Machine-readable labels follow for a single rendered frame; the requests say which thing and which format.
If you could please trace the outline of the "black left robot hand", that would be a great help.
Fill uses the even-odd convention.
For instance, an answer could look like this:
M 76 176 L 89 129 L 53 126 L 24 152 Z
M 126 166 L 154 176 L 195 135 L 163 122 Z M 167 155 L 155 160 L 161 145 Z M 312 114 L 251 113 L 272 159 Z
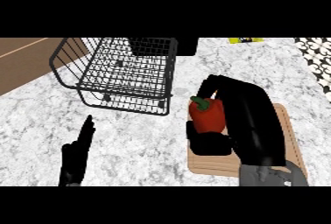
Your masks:
M 89 148 L 96 128 L 92 115 L 83 123 L 77 140 L 65 143 L 61 148 L 62 165 L 59 172 L 59 186 L 80 186 L 87 169 Z

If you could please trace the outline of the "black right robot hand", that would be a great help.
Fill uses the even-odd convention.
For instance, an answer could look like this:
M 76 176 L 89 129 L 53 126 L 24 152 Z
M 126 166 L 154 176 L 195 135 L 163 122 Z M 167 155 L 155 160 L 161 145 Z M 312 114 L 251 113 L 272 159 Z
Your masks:
M 285 166 L 285 137 L 275 106 L 268 93 L 254 84 L 223 75 L 210 75 L 197 96 L 208 99 L 216 93 L 222 101 L 225 127 L 222 134 L 203 133 L 186 122 L 191 151 L 198 156 L 228 156 L 235 152 L 244 165 Z

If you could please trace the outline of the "red bell pepper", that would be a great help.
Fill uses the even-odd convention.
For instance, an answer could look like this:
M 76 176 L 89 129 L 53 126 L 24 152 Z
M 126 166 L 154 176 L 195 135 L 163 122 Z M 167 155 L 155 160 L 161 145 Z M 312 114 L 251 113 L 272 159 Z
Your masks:
M 223 102 L 219 99 L 191 98 L 189 114 L 198 133 L 222 133 L 225 129 Z

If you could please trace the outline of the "pale wooden cutting board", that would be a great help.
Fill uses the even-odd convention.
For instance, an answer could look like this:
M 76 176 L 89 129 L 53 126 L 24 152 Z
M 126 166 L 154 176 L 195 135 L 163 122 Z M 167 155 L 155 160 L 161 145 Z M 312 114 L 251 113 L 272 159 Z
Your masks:
M 281 103 L 275 103 L 274 109 L 284 131 L 285 159 L 299 166 L 303 174 L 307 175 L 285 106 Z M 232 153 L 229 156 L 198 156 L 192 153 L 192 149 L 188 149 L 188 168 L 191 172 L 197 174 L 238 178 L 240 158 L 235 153 Z

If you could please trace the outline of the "black and white patterned cloth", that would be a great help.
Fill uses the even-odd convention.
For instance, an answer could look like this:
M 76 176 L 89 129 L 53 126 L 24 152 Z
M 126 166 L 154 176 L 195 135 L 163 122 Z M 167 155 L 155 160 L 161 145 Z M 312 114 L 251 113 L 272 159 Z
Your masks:
M 331 38 L 294 38 L 294 43 L 331 102 Z

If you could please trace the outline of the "yellow packet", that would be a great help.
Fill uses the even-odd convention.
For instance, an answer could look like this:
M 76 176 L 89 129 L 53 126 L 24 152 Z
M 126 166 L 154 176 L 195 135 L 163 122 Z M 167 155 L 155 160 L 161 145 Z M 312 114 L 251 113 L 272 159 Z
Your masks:
M 229 38 L 231 44 L 265 42 L 263 38 Z

